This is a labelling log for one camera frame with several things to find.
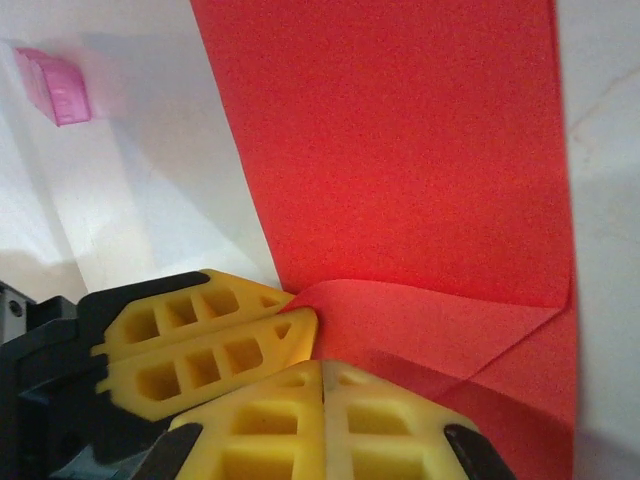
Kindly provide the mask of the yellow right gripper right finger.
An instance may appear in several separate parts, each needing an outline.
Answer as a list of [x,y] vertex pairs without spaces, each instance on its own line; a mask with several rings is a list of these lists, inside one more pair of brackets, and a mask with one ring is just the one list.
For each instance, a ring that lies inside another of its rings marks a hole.
[[338,361],[323,363],[327,480],[516,480],[465,416]]

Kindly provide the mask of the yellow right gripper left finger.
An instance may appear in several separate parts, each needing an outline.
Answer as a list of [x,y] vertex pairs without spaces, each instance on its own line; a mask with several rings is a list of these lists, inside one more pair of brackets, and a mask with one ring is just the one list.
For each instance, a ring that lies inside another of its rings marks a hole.
[[175,417],[130,480],[325,480],[322,367],[303,361]]

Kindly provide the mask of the red square paper sheet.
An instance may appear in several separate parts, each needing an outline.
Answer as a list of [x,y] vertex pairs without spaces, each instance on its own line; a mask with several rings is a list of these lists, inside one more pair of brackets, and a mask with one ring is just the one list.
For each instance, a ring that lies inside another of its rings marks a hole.
[[316,353],[571,480],[575,262],[554,0],[190,0]]

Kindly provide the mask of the pink pill box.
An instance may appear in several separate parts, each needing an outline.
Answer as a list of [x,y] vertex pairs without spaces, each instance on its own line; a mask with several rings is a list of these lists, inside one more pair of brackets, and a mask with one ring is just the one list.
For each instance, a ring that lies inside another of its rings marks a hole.
[[92,119],[84,77],[74,63],[34,48],[13,52],[27,98],[55,126]]

